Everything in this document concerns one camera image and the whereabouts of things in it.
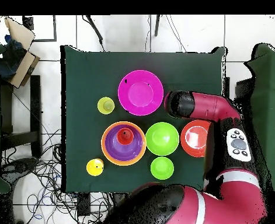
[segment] red bowl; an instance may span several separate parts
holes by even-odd
[[[181,132],[180,140],[184,151],[193,157],[204,157],[206,152],[209,121],[193,120]]]

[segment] green bowl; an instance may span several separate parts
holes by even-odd
[[[173,174],[173,163],[167,157],[157,157],[152,161],[151,173],[158,180],[167,180]]]
[[[177,129],[166,122],[152,125],[145,134],[145,139],[149,151],[159,156],[170,155],[179,145]]]

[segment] orange bowl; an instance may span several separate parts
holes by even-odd
[[[118,160],[118,159],[115,159],[114,157],[111,156],[111,154],[106,149],[105,140],[106,140],[106,137],[107,137],[108,133],[113,128],[115,128],[115,127],[117,127],[119,125],[125,125],[128,128],[132,128],[133,130],[137,131],[140,134],[140,136],[141,136],[141,150],[132,159],[129,159],[129,160]],[[144,155],[146,147],[147,147],[147,141],[145,139],[145,135],[144,135],[143,131],[141,130],[141,128],[138,127],[137,125],[131,123],[131,122],[128,122],[128,121],[119,121],[119,122],[116,122],[116,123],[110,125],[105,130],[105,132],[104,132],[104,134],[102,135],[102,138],[101,138],[101,149],[102,149],[103,154],[105,155],[105,157],[110,162],[112,162],[112,163],[114,163],[116,165],[119,165],[119,166],[129,166],[129,165],[132,165],[132,164],[138,162],[142,158],[142,156]]]

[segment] red robot arm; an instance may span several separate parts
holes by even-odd
[[[207,140],[206,157],[212,157],[213,166],[204,175],[204,191],[148,184],[115,207],[104,224],[257,224],[267,216],[252,152],[233,104],[222,96],[175,91],[166,95],[164,107],[171,117],[215,125],[213,143]],[[218,198],[207,193],[212,181],[220,181]]]

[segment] pink plate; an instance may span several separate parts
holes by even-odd
[[[161,105],[163,87],[159,78],[150,71],[132,71],[121,80],[118,96],[125,110],[144,116]]]

